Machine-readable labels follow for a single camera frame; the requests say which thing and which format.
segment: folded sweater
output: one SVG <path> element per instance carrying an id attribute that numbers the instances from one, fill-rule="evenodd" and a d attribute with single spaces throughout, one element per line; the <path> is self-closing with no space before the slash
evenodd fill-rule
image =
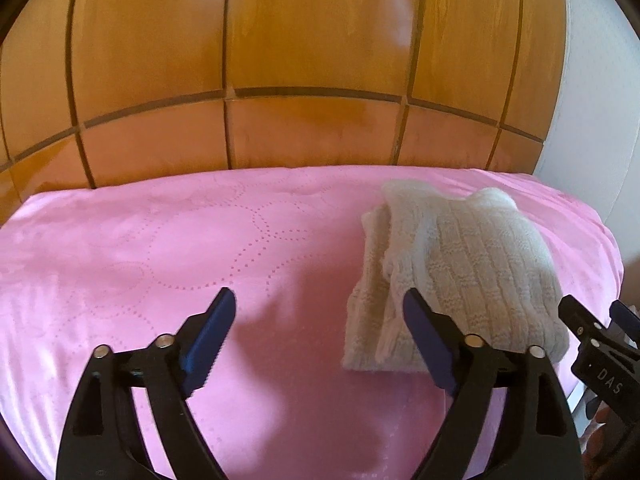
<path id="1" fill-rule="evenodd" d="M 412 287 L 463 333 L 505 350 L 536 344 L 560 361 L 569 338 L 554 264 L 506 193 L 450 198 L 425 182 L 392 180 L 383 195 L 362 218 L 364 265 L 347 305 L 345 368 L 426 370 L 402 318 Z"/>

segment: folded clothing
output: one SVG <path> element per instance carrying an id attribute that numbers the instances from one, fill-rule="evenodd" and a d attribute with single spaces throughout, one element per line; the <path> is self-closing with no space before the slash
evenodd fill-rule
<path id="1" fill-rule="evenodd" d="M 382 191 L 385 204 L 362 218 L 364 265 L 347 305 L 345 368 L 426 370 L 402 318 L 412 287 L 463 333 L 511 351 L 539 345 L 553 363 L 564 357 L 554 262 L 509 195 L 485 188 L 452 198 L 417 180 L 392 180 Z"/>

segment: metal pin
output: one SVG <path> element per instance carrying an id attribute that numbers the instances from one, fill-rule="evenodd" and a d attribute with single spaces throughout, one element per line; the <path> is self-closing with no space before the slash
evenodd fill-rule
<path id="1" fill-rule="evenodd" d="M 471 346 L 472 348 L 480 348 L 484 346 L 484 339 L 482 339 L 479 335 L 469 334 L 465 337 L 465 344 L 467 346 Z"/>
<path id="2" fill-rule="evenodd" d="M 107 345 L 100 345 L 97 346 L 94 349 L 94 357 L 96 359 L 102 359 L 103 357 L 105 357 L 105 355 L 107 355 L 109 352 L 111 351 L 111 348 L 109 348 Z"/>
<path id="3" fill-rule="evenodd" d="M 542 359 L 546 355 L 545 349 L 538 345 L 533 345 L 531 348 L 529 348 L 529 353 L 533 355 L 533 357 L 537 357 L 538 359 Z"/>
<path id="4" fill-rule="evenodd" d="M 158 338 L 156 339 L 156 346 L 158 348 L 167 348 L 168 346 L 171 346 L 172 344 L 174 344 L 174 342 L 175 342 L 174 336 L 172 336 L 171 334 L 162 334 L 162 335 L 159 335 Z"/>

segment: wooden headboard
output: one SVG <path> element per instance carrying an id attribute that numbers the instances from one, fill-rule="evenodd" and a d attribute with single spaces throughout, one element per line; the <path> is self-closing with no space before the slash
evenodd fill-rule
<path id="1" fill-rule="evenodd" d="M 530 173 L 564 0 L 29 0 L 0 46 L 0 223 L 35 192 L 195 171 Z"/>

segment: pink fabric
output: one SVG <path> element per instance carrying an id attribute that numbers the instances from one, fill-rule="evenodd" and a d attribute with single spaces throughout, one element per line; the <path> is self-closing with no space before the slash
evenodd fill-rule
<path id="1" fill-rule="evenodd" d="M 40 194 L 0 230 L 0 411 L 28 456 L 54 477 L 66 410 L 96 345 L 144 347 L 226 285 L 238 317 L 189 403 L 229 478 L 409 479 L 444 418 L 443 392 L 425 375 L 340 368 L 360 216 L 390 178 L 459 196 L 507 191 L 549 244 L 564 293 L 608 321 L 622 279 L 611 233 L 588 206 L 530 176 L 244 170 Z M 575 348 L 572 338 L 559 371 L 567 392 Z M 141 423 L 154 464 L 171 476 L 148 406 Z M 489 448 L 481 444 L 470 474 Z"/>

